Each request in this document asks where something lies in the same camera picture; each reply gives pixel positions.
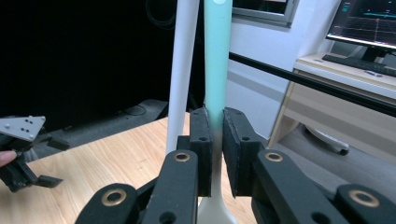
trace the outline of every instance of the white pole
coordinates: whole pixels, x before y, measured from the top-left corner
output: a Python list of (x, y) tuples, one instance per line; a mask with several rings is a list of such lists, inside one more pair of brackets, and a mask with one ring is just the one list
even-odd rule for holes
[(198, 9), (199, 0), (177, 1), (166, 154), (176, 149), (183, 133)]

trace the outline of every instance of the monitor screen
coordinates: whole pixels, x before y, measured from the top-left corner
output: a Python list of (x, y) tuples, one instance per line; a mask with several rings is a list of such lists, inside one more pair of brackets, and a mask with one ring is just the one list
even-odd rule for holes
[(396, 0), (341, 0), (327, 38), (396, 51)]

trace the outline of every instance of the wooden desk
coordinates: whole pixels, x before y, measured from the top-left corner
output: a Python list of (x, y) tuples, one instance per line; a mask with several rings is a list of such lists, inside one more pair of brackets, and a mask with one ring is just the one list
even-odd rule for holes
[[(189, 115), (183, 134), (189, 134)], [(64, 181), (55, 189), (30, 187), (12, 193), (0, 184), (0, 223), (74, 223), (92, 195), (112, 183), (140, 188), (163, 165), (167, 119), (103, 138), (29, 163), (36, 175)], [(223, 163), (224, 202), (239, 223), (256, 223), (250, 198), (234, 199)]]
[[(297, 60), (294, 72), (396, 105), (396, 77), (373, 77), (362, 70), (321, 60), (323, 54)], [(291, 82), (268, 147), (301, 122), (396, 164), (396, 118)]]

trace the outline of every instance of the black cable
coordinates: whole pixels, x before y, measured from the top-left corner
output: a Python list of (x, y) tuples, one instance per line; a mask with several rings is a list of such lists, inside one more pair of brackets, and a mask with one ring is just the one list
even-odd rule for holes
[(177, 1), (174, 0), (146, 0), (146, 14), (148, 19), (156, 26), (164, 30), (173, 30), (176, 25)]
[(245, 64), (247, 66), (259, 69), (263, 72), (270, 73), (272, 75), (275, 75), (277, 77), (283, 77), (289, 81), (301, 84), (303, 86), (309, 87), (311, 89), (314, 89), (316, 91), (322, 91), (324, 93), (327, 93), (329, 95), (335, 96), (337, 98), (349, 101), (353, 104), (356, 105), (362, 105), (364, 107), (373, 109), (375, 111), (378, 111), (380, 113), (392, 116), (396, 118), (396, 105), (389, 104), (387, 102), (383, 102), (380, 100), (377, 100), (375, 98), (354, 92), (354, 91), (349, 91), (343, 88), (339, 88), (333, 85), (329, 85), (325, 82), (315, 80), (310, 77), (301, 77), (298, 76), (295, 73), (292, 73), (290, 71), (274, 67), (272, 65), (258, 62), (256, 60), (235, 54), (230, 52), (229, 54), (230, 60), (233, 60), (238, 63)]

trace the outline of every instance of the black rod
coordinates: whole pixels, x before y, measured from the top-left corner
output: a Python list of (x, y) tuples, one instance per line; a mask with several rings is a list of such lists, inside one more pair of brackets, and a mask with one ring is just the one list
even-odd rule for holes
[(322, 91), (332, 96), (338, 97), (340, 99), (349, 101), (356, 105), (361, 105), (377, 112), (392, 116), (396, 118), (396, 105), (383, 102), (372, 97), (349, 91), (343, 88), (339, 88), (333, 85), (329, 85), (325, 82), (315, 80), (310, 77), (301, 77), (290, 71), (269, 65), (267, 63), (262, 63), (235, 53), (230, 52), (229, 59), (244, 65), (259, 69), (263, 72), (270, 73), (277, 77), (283, 77), (289, 81), (301, 84), (303, 86), (309, 87), (316, 91)]

